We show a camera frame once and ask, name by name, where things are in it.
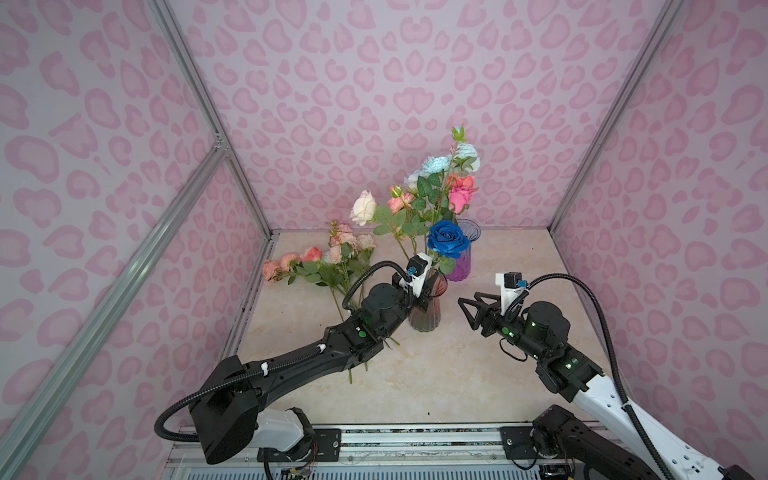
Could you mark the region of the purple glass vase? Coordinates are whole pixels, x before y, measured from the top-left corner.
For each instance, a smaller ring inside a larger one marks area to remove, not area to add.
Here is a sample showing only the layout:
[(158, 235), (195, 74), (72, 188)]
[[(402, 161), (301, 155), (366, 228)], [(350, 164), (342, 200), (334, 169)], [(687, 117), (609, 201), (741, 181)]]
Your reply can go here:
[(450, 282), (461, 282), (470, 276), (472, 269), (472, 245), (482, 234), (480, 226), (472, 220), (460, 219), (458, 221), (458, 226), (469, 240), (469, 246), (456, 260), (453, 271), (446, 276), (447, 280)]

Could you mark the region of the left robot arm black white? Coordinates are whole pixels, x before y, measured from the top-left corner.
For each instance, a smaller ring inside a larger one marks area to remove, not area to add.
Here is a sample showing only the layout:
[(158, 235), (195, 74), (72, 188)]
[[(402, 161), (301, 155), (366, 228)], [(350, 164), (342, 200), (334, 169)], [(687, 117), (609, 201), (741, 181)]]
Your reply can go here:
[(292, 461), (305, 459), (316, 441), (311, 422), (302, 409), (275, 410), (273, 403), (371, 360), (412, 310), (427, 306), (437, 279), (428, 276), (420, 297), (402, 286), (375, 285), (360, 309), (297, 350), (248, 363), (238, 356), (221, 361), (203, 384), (203, 396), (189, 405), (206, 463), (220, 464), (249, 445), (282, 452)]

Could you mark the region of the red pink rose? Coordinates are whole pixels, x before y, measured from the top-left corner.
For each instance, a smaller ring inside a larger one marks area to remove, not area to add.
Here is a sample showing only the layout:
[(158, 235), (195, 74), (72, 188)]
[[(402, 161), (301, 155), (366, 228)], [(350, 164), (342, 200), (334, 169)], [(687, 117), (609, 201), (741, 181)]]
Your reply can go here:
[(478, 191), (478, 188), (475, 186), (475, 179), (471, 175), (461, 176), (459, 174), (454, 173), (446, 177), (444, 185), (442, 186), (442, 190), (441, 190), (442, 197), (440, 199), (440, 209), (441, 209), (440, 218), (442, 220), (450, 220), (458, 225), (458, 221), (460, 219), (464, 219), (463, 215), (469, 210), (473, 199), (471, 200), (470, 204), (459, 215), (455, 215), (453, 212), (450, 211), (449, 202), (448, 202), (448, 196), (450, 192), (453, 189), (462, 188), (462, 187), (473, 189), (474, 196)]

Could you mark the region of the dark blue rose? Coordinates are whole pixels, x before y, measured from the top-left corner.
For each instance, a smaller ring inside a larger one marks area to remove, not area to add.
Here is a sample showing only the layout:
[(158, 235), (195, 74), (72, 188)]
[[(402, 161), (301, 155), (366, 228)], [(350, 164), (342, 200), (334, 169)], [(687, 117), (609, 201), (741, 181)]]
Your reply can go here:
[(435, 261), (436, 268), (444, 275), (451, 274), (461, 254), (471, 245), (462, 229), (450, 220), (441, 220), (433, 225), (427, 236), (427, 249)]

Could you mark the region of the small magenta rose bud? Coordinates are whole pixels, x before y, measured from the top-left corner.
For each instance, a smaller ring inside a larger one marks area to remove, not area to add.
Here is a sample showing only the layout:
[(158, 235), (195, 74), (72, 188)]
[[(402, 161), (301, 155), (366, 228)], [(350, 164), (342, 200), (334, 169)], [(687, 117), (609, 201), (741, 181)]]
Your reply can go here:
[(453, 189), (449, 196), (449, 209), (455, 215), (459, 215), (471, 202), (474, 190), (467, 187)]

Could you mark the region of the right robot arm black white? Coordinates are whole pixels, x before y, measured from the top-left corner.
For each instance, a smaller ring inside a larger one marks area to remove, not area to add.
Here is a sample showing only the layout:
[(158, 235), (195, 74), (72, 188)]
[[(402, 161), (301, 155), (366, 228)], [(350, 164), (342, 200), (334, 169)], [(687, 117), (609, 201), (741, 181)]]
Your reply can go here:
[(611, 479), (747, 479), (739, 465), (723, 466), (696, 450), (630, 400), (626, 391), (570, 344), (570, 321), (556, 305), (524, 302), (526, 288), (499, 295), (478, 292), (458, 305), (473, 330), (499, 336), (535, 363), (544, 387), (600, 422), (611, 442), (585, 427), (573, 414), (553, 406), (534, 422), (537, 449), (556, 448)]

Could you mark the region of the cream white rose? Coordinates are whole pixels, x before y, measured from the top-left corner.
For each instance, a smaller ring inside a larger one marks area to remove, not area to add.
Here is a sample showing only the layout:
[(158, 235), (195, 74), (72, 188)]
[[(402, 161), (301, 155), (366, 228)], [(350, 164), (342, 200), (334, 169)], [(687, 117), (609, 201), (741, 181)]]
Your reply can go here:
[(388, 206), (379, 204), (369, 190), (363, 190), (354, 201), (350, 219), (360, 227), (371, 227), (375, 235), (391, 235), (405, 257), (411, 257), (403, 243), (405, 217), (400, 213), (393, 213)]

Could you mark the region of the pale blue white rose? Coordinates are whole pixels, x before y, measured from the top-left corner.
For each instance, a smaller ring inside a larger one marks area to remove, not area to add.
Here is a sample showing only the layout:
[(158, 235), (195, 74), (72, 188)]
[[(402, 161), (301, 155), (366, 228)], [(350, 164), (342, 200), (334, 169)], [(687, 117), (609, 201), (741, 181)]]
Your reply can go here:
[(411, 193), (416, 193), (418, 191), (418, 181), (421, 178), (421, 174), (421, 171), (416, 171), (408, 175), (403, 180), (403, 189)]

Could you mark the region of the pink spray rose stem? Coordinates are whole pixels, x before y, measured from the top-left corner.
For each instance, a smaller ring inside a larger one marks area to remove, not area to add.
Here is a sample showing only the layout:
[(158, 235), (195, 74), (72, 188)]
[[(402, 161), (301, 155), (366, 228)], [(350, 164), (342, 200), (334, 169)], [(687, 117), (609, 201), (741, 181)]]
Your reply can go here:
[(390, 210), (388, 219), (391, 233), (403, 251), (406, 251), (406, 246), (409, 245), (411, 255), (415, 255), (418, 252), (416, 227), (413, 224), (415, 210), (412, 206), (415, 196), (399, 186), (391, 186), (389, 193), (387, 207)]

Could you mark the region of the red grey glass vase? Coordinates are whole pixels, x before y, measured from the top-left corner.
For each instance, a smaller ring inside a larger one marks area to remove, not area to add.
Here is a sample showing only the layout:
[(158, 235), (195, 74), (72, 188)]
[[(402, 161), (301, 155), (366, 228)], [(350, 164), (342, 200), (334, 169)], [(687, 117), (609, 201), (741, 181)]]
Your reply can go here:
[(446, 292), (447, 286), (448, 281), (444, 274), (430, 274), (408, 318), (408, 323), (414, 330), (426, 333), (438, 327), (441, 321), (440, 297)]

